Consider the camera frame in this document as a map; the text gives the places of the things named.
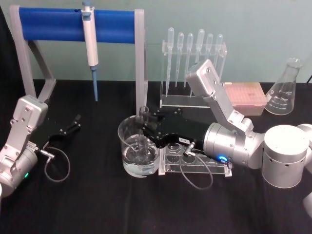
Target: robotic arm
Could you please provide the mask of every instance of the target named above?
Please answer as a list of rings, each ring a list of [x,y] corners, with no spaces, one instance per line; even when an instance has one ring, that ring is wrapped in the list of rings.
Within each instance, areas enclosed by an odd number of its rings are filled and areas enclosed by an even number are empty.
[[[48,161],[54,158],[44,150],[51,139],[66,137],[80,128],[78,116],[68,129],[60,131],[55,122],[45,119],[47,111],[46,103],[30,95],[18,100],[9,137],[0,151],[2,197],[9,196],[34,167],[37,153],[48,156]]]
[[[312,125],[278,125],[264,134],[253,132],[252,121],[234,110],[210,60],[190,68],[186,80],[193,93],[209,104],[218,123],[192,122],[181,116],[180,109],[160,119],[160,112],[154,113],[150,119],[156,117],[156,123],[139,124],[144,124],[144,135],[157,147],[176,142],[188,145],[185,156],[199,150],[230,167],[233,162],[261,169],[264,179],[278,188],[297,185],[304,167],[312,173]],[[304,205],[312,217],[312,194]]]
[[[264,179],[278,188],[297,185],[304,166],[311,169],[312,125],[279,125],[265,134],[254,133],[251,120],[232,107],[209,60],[193,66],[186,80],[219,122],[211,124],[205,135],[206,155],[225,154],[234,163],[261,168]]]

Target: black table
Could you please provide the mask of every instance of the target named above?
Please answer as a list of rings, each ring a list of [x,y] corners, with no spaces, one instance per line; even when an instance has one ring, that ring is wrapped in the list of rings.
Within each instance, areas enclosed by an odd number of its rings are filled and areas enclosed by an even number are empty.
[[[37,88],[42,82],[36,82]],[[271,84],[264,84],[267,90]],[[72,165],[67,181],[55,184],[43,173],[44,156],[30,176],[2,200],[1,234],[308,234],[312,219],[302,199],[312,192],[306,170],[293,189],[277,189],[259,170],[235,166],[233,176],[214,176],[213,187],[198,191],[181,174],[133,178],[122,166],[119,123],[133,114],[133,82],[98,82],[99,103],[94,103],[91,81],[58,81],[49,117],[66,125],[81,114],[82,129],[64,150]],[[311,123],[312,85],[298,84],[295,108],[286,116],[264,112],[251,117],[254,130],[263,133],[278,124]],[[9,120],[21,86],[0,87],[0,145],[8,136]],[[159,105],[159,83],[149,83],[148,106]],[[198,121],[215,121],[209,109],[184,109]],[[209,183],[206,175],[190,176]]]

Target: pipette holder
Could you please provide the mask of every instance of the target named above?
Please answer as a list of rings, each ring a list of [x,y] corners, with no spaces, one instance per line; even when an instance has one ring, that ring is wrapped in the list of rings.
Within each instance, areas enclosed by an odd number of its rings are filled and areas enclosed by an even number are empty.
[[[171,61],[171,72],[170,72],[170,85],[169,91],[166,95],[166,75],[167,75],[167,61],[168,61],[168,47],[167,41],[162,41],[162,53],[161,53],[161,85],[160,85],[160,107],[163,106],[173,106],[173,107],[199,107],[199,108],[209,108],[206,102],[203,101],[200,97],[190,96],[191,89],[186,83],[184,87],[185,79],[185,63],[187,57],[187,48],[186,40],[184,40],[180,67],[178,73],[178,82],[176,86],[176,60],[177,60],[177,46],[174,44],[172,50],[172,61]],[[199,56],[199,61],[206,59],[206,44],[202,45],[201,54]],[[215,70],[219,75],[220,79],[222,77],[223,67],[227,55],[227,48],[225,42],[221,45],[213,44],[210,50],[209,59],[214,63],[216,60]],[[193,44],[189,68],[195,64],[196,57],[196,43]]]
[[[43,58],[38,41],[85,41],[81,10],[11,5],[10,18],[25,93],[45,101],[52,94],[56,79]],[[97,43],[126,43],[135,46],[136,114],[138,115],[139,108],[146,105],[148,88],[144,10],[95,10],[95,21]],[[38,96],[33,81],[29,48],[45,79],[45,85]]]

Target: plastic transfer pipette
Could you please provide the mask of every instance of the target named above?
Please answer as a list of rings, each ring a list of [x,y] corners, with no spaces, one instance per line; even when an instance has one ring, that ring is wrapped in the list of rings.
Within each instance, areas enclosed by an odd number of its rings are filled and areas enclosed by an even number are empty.
[[[87,46],[88,64],[92,72],[93,89],[95,100],[98,101],[98,85],[97,85],[97,64],[98,64],[98,48],[96,25],[94,19],[94,7],[90,6],[90,1],[82,2],[81,10],[84,40]]]
[[[223,41],[223,35],[219,34],[217,39],[216,39],[216,42],[215,42],[215,57],[214,57],[214,63],[213,63],[214,68],[216,66],[216,62],[218,61],[218,57],[219,57],[219,52],[220,52],[220,49],[221,49],[222,41]]]
[[[198,31],[198,35],[197,35],[197,42],[196,42],[196,57],[195,57],[195,63],[198,63],[199,61],[199,56],[200,56],[200,51],[201,48],[203,47],[203,42],[204,42],[204,36],[205,36],[205,30],[200,29]]]
[[[167,64],[167,78],[166,78],[166,96],[168,95],[169,84],[170,84],[170,71],[171,71],[171,57],[172,57],[172,49],[174,47],[174,36],[175,30],[174,28],[168,29],[168,64]]]
[[[184,87],[186,83],[185,75],[187,74],[187,71],[189,70],[190,55],[191,55],[192,46],[193,46],[193,38],[194,38],[193,33],[189,33],[187,36],[187,41],[186,41],[187,54],[186,54],[185,70],[184,70]]]
[[[182,47],[183,47],[183,39],[184,39],[184,34],[179,33],[177,36],[177,57],[176,57],[176,69],[175,69],[175,86],[177,83],[177,79],[179,77],[179,69],[180,69],[180,60],[181,60],[181,53],[182,53]]]
[[[209,59],[210,50],[211,50],[211,47],[213,45],[213,41],[214,41],[214,36],[211,33],[208,34],[207,40],[206,40],[206,57],[205,57],[205,59]]]

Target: clear acrylic rack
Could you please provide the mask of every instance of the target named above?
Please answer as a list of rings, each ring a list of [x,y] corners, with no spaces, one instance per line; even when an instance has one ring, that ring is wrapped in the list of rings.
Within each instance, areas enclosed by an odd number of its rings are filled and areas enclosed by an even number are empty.
[[[186,146],[181,144],[173,143],[161,149],[158,174],[165,175],[166,173],[180,173],[180,160],[182,160],[181,168],[185,173],[209,173],[207,168],[196,157],[185,157],[183,155],[183,152],[185,152],[186,148]],[[228,169],[226,165],[220,164],[205,155],[196,155],[205,162],[205,164],[211,170],[212,174],[220,174],[224,175],[225,177],[232,176],[231,169]]]
[[[172,58],[171,58],[171,70],[170,70],[170,85],[169,91],[166,95],[166,77],[167,77],[167,61],[168,61],[168,47],[167,41],[163,40],[162,42],[162,53],[161,53],[161,85],[160,85],[160,107],[171,106],[171,107],[199,107],[199,108],[209,108],[207,103],[205,103],[202,98],[195,97],[193,94],[190,95],[191,89],[187,82],[185,82],[185,65],[187,58],[187,48],[186,48],[186,39],[184,39],[181,59],[179,63],[178,78],[176,85],[176,66],[177,66],[177,55],[178,49],[177,45],[174,44],[172,49]],[[202,45],[199,61],[210,59],[214,68],[217,71],[220,79],[222,77],[223,67],[227,55],[227,48],[225,42],[222,42],[221,45],[212,44],[210,52],[206,50],[206,44]],[[195,64],[196,57],[196,43],[193,44],[189,68]]]

